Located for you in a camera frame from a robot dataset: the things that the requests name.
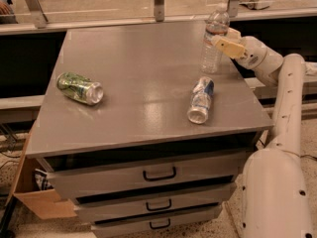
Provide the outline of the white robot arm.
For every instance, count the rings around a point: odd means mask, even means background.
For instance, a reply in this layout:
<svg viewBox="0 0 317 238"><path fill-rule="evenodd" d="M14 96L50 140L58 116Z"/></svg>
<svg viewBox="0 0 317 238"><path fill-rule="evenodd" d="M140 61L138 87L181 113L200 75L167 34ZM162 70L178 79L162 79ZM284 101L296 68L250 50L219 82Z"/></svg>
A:
<svg viewBox="0 0 317 238"><path fill-rule="evenodd" d="M265 147L249 156L243 170L243 237L313 238L300 150L304 58L284 57L234 29L212 37L211 44L277 88Z"/></svg>

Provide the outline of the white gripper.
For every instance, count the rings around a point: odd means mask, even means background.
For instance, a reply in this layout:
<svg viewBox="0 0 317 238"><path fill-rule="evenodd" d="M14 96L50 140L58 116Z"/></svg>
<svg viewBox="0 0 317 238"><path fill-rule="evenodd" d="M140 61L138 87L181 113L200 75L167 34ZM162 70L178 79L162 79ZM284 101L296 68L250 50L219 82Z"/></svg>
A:
<svg viewBox="0 0 317 238"><path fill-rule="evenodd" d="M253 36L241 38L241 33L233 28L228 29L227 37L216 35L211 39L211 44L227 57L236 59L245 69L264 69L267 46L262 41Z"/></svg>

